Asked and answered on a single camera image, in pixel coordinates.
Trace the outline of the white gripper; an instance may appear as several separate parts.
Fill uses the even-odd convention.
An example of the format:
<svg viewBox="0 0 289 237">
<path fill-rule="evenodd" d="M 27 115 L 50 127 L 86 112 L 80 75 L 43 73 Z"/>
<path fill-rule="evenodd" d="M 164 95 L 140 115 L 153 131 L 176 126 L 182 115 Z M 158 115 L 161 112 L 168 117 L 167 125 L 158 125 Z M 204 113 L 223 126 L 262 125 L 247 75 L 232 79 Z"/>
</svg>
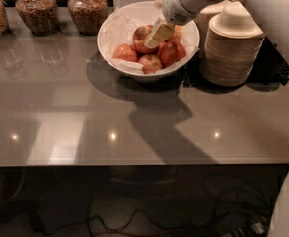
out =
<svg viewBox="0 0 289 237">
<path fill-rule="evenodd" d="M 202 9 L 217 4 L 223 0 L 154 0 L 154 6 L 162 7 L 165 19 L 158 18 L 148 27 L 148 34 L 144 45 L 156 48 L 170 38 L 175 32 L 175 25 L 186 25 L 194 20 Z"/>
</svg>

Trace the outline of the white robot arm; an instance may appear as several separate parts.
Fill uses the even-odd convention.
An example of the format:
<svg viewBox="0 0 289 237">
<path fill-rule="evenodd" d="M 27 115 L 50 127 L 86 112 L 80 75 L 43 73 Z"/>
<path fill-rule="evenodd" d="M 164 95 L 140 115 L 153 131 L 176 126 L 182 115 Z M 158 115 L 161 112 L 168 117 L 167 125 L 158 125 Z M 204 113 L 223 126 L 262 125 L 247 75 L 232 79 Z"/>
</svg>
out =
<svg viewBox="0 0 289 237">
<path fill-rule="evenodd" d="M 157 19 L 145 45 L 153 48 L 174 32 L 176 25 L 192 21 L 199 12 L 222 0 L 163 0 L 163 17 Z M 238 0 L 275 45 L 289 65 L 289 0 Z"/>
</svg>

